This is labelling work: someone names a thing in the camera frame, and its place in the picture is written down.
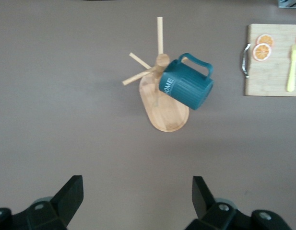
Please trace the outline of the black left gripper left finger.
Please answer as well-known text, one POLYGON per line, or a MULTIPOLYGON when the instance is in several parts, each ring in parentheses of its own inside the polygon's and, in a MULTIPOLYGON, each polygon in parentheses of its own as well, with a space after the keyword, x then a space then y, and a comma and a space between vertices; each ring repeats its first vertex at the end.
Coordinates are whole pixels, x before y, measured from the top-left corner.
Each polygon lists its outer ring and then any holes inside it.
POLYGON ((0 230, 66 230, 82 201, 83 177, 74 175, 53 197, 40 198, 20 213, 0 207, 0 230))

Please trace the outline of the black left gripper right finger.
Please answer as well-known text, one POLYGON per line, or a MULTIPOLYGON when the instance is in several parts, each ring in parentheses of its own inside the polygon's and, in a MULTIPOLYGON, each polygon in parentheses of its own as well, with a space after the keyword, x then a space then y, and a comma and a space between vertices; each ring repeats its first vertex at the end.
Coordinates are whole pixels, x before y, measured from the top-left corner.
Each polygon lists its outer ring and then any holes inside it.
POLYGON ((230 201, 216 199, 203 177, 192 179, 192 202, 197 214, 187 230, 289 230, 278 214, 257 209, 247 216, 230 201))

